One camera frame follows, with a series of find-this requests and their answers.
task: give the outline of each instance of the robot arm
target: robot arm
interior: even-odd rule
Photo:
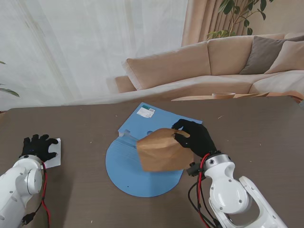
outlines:
[[[28,201],[41,190],[41,160],[24,155],[0,176],[0,228],[21,226]]]
[[[42,162],[57,155],[48,152],[51,144],[58,141],[48,139],[47,134],[40,138],[35,134],[32,140],[25,138],[19,160],[0,176],[0,228],[19,228],[33,219],[35,213],[24,216],[25,209],[32,196],[41,190]]]
[[[204,174],[212,178],[209,204],[223,228],[287,228],[254,183],[246,177],[233,179],[235,165],[226,154],[209,157],[204,164]],[[250,224],[236,226],[229,214],[246,212],[254,200],[259,216]]]
[[[200,164],[193,163],[187,172],[190,176],[196,176],[204,171],[205,177],[212,179],[209,203],[223,228],[287,228],[251,180],[241,177],[237,181],[233,178],[235,164],[226,154],[217,151],[203,125],[180,119],[172,128],[182,128],[190,135],[186,138],[175,134],[174,138],[183,147],[190,148],[202,158],[211,154],[207,157],[203,170]],[[259,207],[258,218],[244,226],[233,224],[229,215],[246,212],[250,209],[252,200]]]

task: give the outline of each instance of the red cable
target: red cable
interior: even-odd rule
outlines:
[[[42,166],[43,166],[43,170],[44,170],[44,174],[45,174],[45,180],[44,180],[44,186],[43,186],[43,191],[42,191],[42,201],[41,201],[41,203],[42,203],[43,208],[47,212],[47,219],[48,219],[47,222],[48,222],[48,224],[50,224],[51,223],[51,213],[49,212],[49,210],[48,210],[48,208],[47,208],[47,206],[44,202],[44,198],[46,196],[46,190],[47,190],[48,175],[47,175],[46,166],[45,166],[44,162],[42,162]]]
[[[205,163],[205,160],[207,159],[207,157],[208,157],[209,155],[210,155],[210,153],[207,153],[207,154],[203,157],[203,159],[201,160],[200,167],[199,167],[200,170],[202,170],[203,165],[204,165],[204,163]],[[202,176],[202,171],[199,172],[199,182],[198,182],[198,193],[197,193],[197,194],[198,194],[198,202],[199,202],[199,204],[200,204],[201,176]],[[201,214],[200,214],[200,209],[199,209],[198,213],[199,213],[200,219],[203,221],[203,223],[205,224],[205,226],[206,226],[207,228],[210,228],[210,226],[206,223],[206,221],[205,221],[205,220],[203,219],[203,217],[201,216]]]

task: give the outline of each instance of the white paper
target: white paper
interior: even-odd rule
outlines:
[[[51,144],[48,148],[49,153],[56,152],[57,156],[44,163],[46,169],[61,165],[61,139],[57,139],[57,141],[58,144]]]
[[[145,109],[145,108],[140,108],[137,112],[138,115],[141,115],[145,118],[151,118],[154,114],[155,110],[154,109],[151,109],[148,110],[148,109]]]

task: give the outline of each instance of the white curtain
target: white curtain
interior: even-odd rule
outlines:
[[[121,62],[181,46],[187,0],[0,3],[0,110],[111,97]]]

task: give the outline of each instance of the gray pillow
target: gray pillow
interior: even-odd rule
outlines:
[[[276,60],[285,41],[303,40],[304,36],[290,39],[270,39],[254,36],[249,59],[245,68],[240,72],[240,75],[258,75],[265,73]]]

